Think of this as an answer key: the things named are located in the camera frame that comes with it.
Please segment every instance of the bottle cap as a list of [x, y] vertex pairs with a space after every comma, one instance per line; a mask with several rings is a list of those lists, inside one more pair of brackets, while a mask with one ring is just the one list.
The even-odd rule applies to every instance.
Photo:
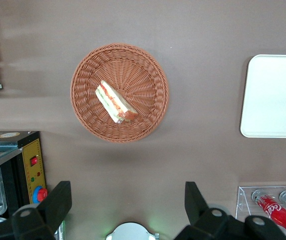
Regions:
[[267, 195], [263, 189], [257, 189], [252, 193], [252, 200], [256, 202], [256, 199], [261, 195]]
[[279, 194], [278, 199], [281, 203], [286, 205], [286, 190]]

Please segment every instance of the toaster oven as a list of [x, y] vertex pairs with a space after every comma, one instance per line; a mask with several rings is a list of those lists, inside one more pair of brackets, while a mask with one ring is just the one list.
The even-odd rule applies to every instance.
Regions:
[[0, 217], [47, 196], [38, 131], [0, 131]]

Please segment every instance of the round woven basket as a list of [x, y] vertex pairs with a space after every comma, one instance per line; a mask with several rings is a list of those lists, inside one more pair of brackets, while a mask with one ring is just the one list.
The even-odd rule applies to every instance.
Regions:
[[[133, 121], [113, 122], [95, 94], [101, 80], [138, 112]], [[113, 43], [93, 50], [79, 63], [72, 79], [71, 101], [88, 131], [109, 142], [127, 143], [149, 135], [162, 121], [168, 105], [168, 83], [148, 52]]]

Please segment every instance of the label sticker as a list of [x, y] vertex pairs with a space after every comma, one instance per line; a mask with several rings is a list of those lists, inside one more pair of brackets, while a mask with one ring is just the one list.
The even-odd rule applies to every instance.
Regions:
[[7, 138], [16, 137], [19, 134], [20, 134], [19, 132], [8, 132], [8, 133], [0, 134], [0, 139], [7, 139]]

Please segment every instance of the sandwich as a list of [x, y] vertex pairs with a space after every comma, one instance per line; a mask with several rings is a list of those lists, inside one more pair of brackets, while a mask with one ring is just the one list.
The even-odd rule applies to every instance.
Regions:
[[107, 82], [102, 80], [95, 90], [95, 94], [104, 108], [117, 124], [134, 120], [138, 115], [136, 110]]

